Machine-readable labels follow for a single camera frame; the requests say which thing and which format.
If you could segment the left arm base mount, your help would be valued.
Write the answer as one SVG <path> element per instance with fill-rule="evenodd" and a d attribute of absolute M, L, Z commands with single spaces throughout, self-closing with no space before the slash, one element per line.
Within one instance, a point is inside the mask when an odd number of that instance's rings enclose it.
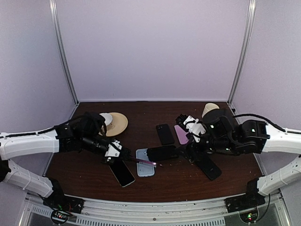
<path fill-rule="evenodd" d="M 80 214 L 83 209 L 84 200 L 77 197 L 71 197 L 64 194 L 59 182 L 56 179 L 49 179 L 52 184 L 52 193 L 48 197 L 40 196 L 43 204 L 53 210 L 52 215 L 63 217 L 72 217 L 73 213 Z"/>

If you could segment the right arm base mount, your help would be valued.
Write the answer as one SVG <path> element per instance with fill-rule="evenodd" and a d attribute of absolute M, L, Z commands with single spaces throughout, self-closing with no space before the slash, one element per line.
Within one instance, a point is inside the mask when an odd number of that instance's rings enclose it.
<path fill-rule="evenodd" d="M 262 213 L 261 216 L 259 215 L 258 207 L 265 204 L 266 201 L 265 196 L 259 194 L 259 188 L 257 187 L 258 181 L 259 178 L 249 181 L 247 183 L 245 194 L 233 196 L 224 200 L 228 213 L 237 211 L 240 212 L 253 208 L 254 210 L 252 211 L 240 213 L 240 219 L 243 222 L 248 223 L 249 225 L 259 222 L 266 215 L 270 206 L 271 196 L 269 194 L 266 210 Z"/>

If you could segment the light blue phone case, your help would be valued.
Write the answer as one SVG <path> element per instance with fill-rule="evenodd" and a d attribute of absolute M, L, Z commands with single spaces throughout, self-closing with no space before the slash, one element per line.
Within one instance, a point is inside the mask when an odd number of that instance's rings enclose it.
<path fill-rule="evenodd" d="M 147 149 L 137 149 L 136 150 L 136 158 L 148 160 Z M 145 163 L 137 163 L 137 175 L 139 177 L 152 177 L 155 175 L 155 167 L 145 164 Z"/>

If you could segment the black screen bare phone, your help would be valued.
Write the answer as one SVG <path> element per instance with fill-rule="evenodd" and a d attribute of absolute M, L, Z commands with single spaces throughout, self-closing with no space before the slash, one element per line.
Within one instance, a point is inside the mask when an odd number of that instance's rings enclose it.
<path fill-rule="evenodd" d="M 135 182 L 135 177 L 123 161 L 115 161 L 109 165 L 109 168 L 121 187 Z"/>

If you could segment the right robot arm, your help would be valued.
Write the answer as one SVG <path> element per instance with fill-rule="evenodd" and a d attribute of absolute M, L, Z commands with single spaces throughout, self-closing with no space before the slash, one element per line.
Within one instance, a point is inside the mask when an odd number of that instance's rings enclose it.
<path fill-rule="evenodd" d="M 225 109 L 207 112 L 202 120 L 190 115 L 179 115 L 176 124 L 190 133 L 189 142 L 178 150 L 191 163 L 198 166 L 210 179 L 215 180 L 221 170 L 210 160 L 208 153 L 239 156 L 249 153 L 283 152 L 298 156 L 277 171 L 247 183 L 244 195 L 227 198 L 229 207 L 241 204 L 246 208 L 265 203 L 271 192 L 301 177 L 301 132 L 282 128 L 267 118 L 250 114 L 251 120 L 242 124 Z"/>

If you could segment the black phone case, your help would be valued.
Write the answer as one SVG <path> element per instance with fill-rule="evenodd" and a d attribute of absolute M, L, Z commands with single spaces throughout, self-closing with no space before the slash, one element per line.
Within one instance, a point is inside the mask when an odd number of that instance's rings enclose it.
<path fill-rule="evenodd" d="M 148 148 L 146 153 L 149 160 L 153 162 L 165 161 L 179 157 L 174 145 Z"/>
<path fill-rule="evenodd" d="M 197 155 L 195 164 L 211 181 L 221 176 L 221 169 L 210 159 L 208 154 L 201 153 Z"/>

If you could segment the black cased phone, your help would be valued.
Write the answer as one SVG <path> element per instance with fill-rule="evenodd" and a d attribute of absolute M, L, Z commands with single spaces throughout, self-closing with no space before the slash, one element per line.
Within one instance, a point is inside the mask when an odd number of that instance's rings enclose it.
<path fill-rule="evenodd" d="M 162 145 L 174 144 L 174 137 L 168 124 L 159 124 L 156 131 Z"/>

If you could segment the pink edged bare phone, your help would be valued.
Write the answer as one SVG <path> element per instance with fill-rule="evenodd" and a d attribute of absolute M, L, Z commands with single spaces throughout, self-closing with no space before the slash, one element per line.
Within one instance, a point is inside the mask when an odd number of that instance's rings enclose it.
<path fill-rule="evenodd" d="M 136 163 L 145 163 L 145 164 L 151 165 L 153 167 L 157 166 L 157 163 L 152 162 L 152 161 L 143 160 L 143 159 L 137 159 L 135 157 L 130 157 L 129 159 L 132 160 L 132 161 L 134 161 L 134 162 L 136 162 Z"/>

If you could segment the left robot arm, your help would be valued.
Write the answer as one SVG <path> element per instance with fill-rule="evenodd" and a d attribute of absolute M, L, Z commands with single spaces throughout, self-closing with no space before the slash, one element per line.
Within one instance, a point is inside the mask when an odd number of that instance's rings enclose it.
<path fill-rule="evenodd" d="M 99 154 L 105 164 L 125 161 L 130 150 L 107 137 L 105 118 L 86 112 L 51 128 L 25 133 L 1 133 L 0 180 L 38 194 L 47 204 L 63 209 L 68 200 L 59 182 L 39 176 L 17 165 L 12 159 L 37 153 L 67 153 L 83 150 Z"/>

